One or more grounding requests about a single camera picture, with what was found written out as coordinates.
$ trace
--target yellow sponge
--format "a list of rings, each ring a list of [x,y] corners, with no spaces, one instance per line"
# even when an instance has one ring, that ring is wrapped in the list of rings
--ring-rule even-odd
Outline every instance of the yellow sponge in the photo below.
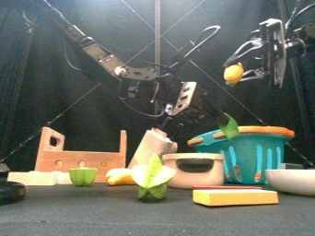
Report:
[[[194,202],[210,207],[278,204],[278,192],[261,189],[194,190]]]

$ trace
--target toy banana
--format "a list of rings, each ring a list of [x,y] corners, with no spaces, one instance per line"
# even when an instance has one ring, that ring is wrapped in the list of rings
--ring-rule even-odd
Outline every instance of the toy banana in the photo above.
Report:
[[[133,185],[133,170],[126,168],[115,168],[106,174],[106,180],[110,185]]]

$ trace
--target white container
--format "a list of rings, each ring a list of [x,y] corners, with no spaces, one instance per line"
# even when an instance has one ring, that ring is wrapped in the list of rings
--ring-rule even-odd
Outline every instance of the white container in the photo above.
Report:
[[[167,186],[193,189],[197,185],[224,185],[224,160],[225,156],[214,153],[165,154],[165,165],[177,170]]]
[[[315,170],[266,170],[266,180],[278,191],[315,196]]]

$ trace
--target wooden toy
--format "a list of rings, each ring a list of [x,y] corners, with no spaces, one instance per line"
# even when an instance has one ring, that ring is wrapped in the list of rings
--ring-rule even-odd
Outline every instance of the wooden toy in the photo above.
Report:
[[[66,137],[53,128],[43,127],[35,171],[70,172],[71,168],[98,169],[95,183],[106,183],[106,174],[114,168],[126,167],[127,133],[121,131],[119,152],[69,151]]]

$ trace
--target black curtain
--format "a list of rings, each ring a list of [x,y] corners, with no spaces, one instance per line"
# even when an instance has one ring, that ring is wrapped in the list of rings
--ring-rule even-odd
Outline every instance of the black curtain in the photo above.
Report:
[[[289,18],[292,17],[292,13],[294,10],[294,5],[298,1],[282,1],[280,0],[281,12],[284,13],[284,21],[288,22]],[[309,6],[314,5],[314,0],[301,1],[300,7],[297,12],[305,11]],[[292,27],[297,30],[304,28],[309,24],[314,24],[315,22],[315,15],[314,15],[315,8],[309,8],[305,11],[305,14],[300,15],[296,18]],[[298,147],[297,151],[301,152],[301,161],[308,156],[308,158],[314,163],[314,153],[315,153],[315,125],[314,125],[314,118],[315,118],[315,103],[314,103],[314,81],[315,81],[315,53],[314,50],[312,52],[306,52],[302,57],[296,57],[289,60],[288,62],[288,75],[286,75],[286,83],[292,85],[292,93],[284,94],[282,97],[289,100],[290,95],[294,96],[294,103],[297,107],[289,107],[289,110],[284,110],[282,112],[282,119],[292,124],[296,124],[296,134],[297,138],[293,140],[293,145]],[[298,113],[297,117],[292,116],[292,109],[296,109]],[[288,155],[294,155],[294,148],[288,148]]]
[[[146,67],[147,61],[154,62],[154,0],[53,0],[50,3],[86,35],[111,50],[130,66]],[[121,102],[113,90],[114,78],[78,56],[53,20],[42,14],[37,16],[39,20],[25,76],[21,78],[23,84],[14,86],[15,89],[22,88],[22,92],[17,113],[11,116],[13,126],[9,129],[10,135],[3,144],[2,155],[7,157],[13,150],[18,151],[10,155],[6,162],[14,170],[34,169],[41,141],[38,133],[45,125],[53,126],[66,135],[69,150],[118,151],[119,131],[127,130],[129,162],[146,130],[162,120],[143,116]],[[292,73],[288,73],[284,89],[270,88],[266,81],[249,81],[232,88],[224,79],[224,63],[248,41],[250,32],[260,28],[260,23],[266,19],[281,18],[278,1],[162,1],[161,18],[163,65],[177,53],[177,49],[189,41],[194,41],[208,27],[222,27],[218,35],[194,56],[194,63],[187,63],[182,68],[182,80],[197,81],[201,87],[210,90],[214,99],[241,125],[261,124],[264,120],[269,125],[284,125],[297,131],[294,144],[301,147],[305,138],[300,130],[300,104]],[[83,68],[89,68],[89,72],[83,73]],[[313,98],[308,97],[309,104],[314,103],[312,101]],[[154,114],[155,109],[147,100],[126,102],[138,111]],[[173,123],[183,120],[185,118],[178,116]],[[187,139],[214,129],[218,129],[214,120],[198,124],[185,123],[175,140],[181,144],[181,151],[194,151],[186,146]],[[294,154],[286,158],[293,162],[301,161]]]
[[[0,157],[9,151],[25,68],[33,41],[33,23],[25,12],[0,7]]]

